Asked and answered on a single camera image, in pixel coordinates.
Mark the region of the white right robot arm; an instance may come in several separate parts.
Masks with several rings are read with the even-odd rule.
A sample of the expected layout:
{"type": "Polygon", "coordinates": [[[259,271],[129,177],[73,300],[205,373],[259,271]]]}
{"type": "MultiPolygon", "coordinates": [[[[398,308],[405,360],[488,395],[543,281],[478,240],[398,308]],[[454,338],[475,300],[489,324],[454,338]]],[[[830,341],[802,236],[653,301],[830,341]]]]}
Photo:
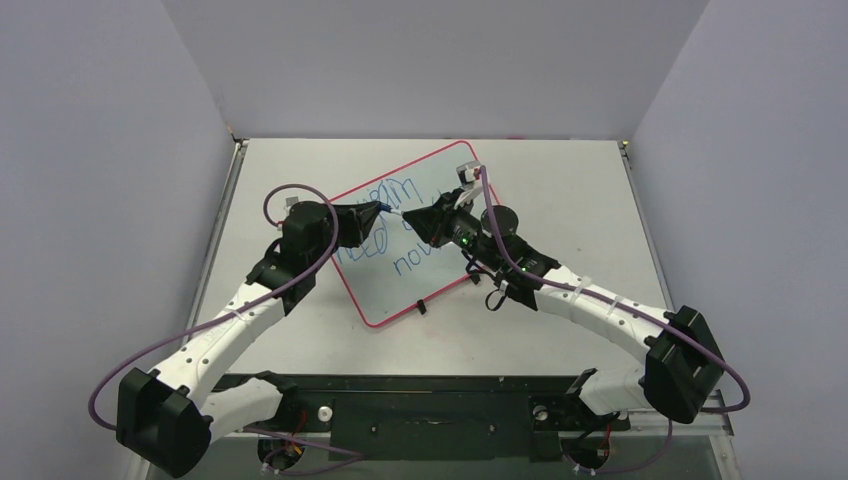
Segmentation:
{"type": "Polygon", "coordinates": [[[705,411],[723,370],[700,312],[686,306],[670,312],[615,295],[534,249],[518,235],[510,208],[474,215],[468,206],[455,208],[458,196],[445,193],[402,217],[429,246],[458,247],[506,298],[569,320],[637,361],[635,367],[584,371],[563,402],[572,424],[588,427],[601,416],[642,408],[690,424],[705,411]]]}

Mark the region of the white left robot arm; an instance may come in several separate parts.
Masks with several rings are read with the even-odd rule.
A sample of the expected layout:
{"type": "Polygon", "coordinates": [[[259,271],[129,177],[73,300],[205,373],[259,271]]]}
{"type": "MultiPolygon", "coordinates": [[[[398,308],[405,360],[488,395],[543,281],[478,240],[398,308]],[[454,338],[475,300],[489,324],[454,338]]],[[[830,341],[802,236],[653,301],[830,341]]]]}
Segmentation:
{"type": "Polygon", "coordinates": [[[241,354],[289,315],[315,287],[316,272],[339,248],[362,245],[388,206],[378,201],[290,207],[280,234],[218,316],[149,371],[130,370],[118,388],[118,442],[174,478],[189,473],[217,439],[251,423],[291,427],[298,402],[271,374],[214,390],[241,354]]]}

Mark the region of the red-framed whiteboard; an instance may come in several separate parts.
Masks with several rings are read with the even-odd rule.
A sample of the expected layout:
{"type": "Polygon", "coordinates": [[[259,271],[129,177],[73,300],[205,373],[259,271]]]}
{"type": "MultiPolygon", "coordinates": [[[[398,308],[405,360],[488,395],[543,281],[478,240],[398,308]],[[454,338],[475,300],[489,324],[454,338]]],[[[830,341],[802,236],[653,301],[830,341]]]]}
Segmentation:
{"type": "Polygon", "coordinates": [[[334,204],[380,201],[382,213],[359,247],[339,248],[333,264],[363,323],[380,328],[468,278],[467,261],[448,244],[429,246],[395,213],[432,205],[460,186],[456,168],[475,160],[472,145],[458,140],[331,199],[334,204]]]}

